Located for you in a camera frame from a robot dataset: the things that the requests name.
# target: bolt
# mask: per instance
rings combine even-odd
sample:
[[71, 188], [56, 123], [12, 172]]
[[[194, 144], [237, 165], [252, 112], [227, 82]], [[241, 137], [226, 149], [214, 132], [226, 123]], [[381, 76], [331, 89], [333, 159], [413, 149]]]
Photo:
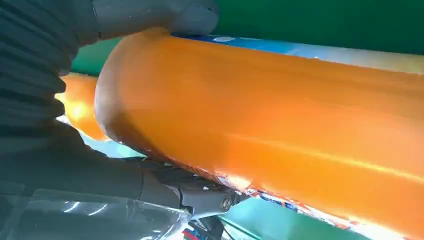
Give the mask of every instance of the bolt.
[[221, 202], [221, 208], [225, 211], [228, 211], [231, 208], [231, 199], [226, 197]]

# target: green surface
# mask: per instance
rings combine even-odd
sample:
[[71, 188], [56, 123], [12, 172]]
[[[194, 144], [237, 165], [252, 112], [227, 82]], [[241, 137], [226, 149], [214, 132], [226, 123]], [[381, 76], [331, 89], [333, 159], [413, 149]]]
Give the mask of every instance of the green surface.
[[[424, 54], [423, 0], [216, 0], [215, 34]], [[73, 71], [98, 75], [119, 40], [80, 51]]]
[[251, 198], [222, 217], [229, 225], [261, 240], [369, 240], [354, 232], [295, 213], [275, 203]]

